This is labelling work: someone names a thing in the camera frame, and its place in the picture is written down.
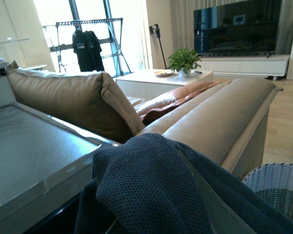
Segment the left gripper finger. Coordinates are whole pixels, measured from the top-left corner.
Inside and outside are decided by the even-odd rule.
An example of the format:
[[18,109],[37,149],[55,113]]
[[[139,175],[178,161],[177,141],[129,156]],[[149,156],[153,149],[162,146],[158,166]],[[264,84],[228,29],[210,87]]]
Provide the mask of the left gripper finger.
[[176,148],[105,154],[105,206],[129,234],[252,234]]

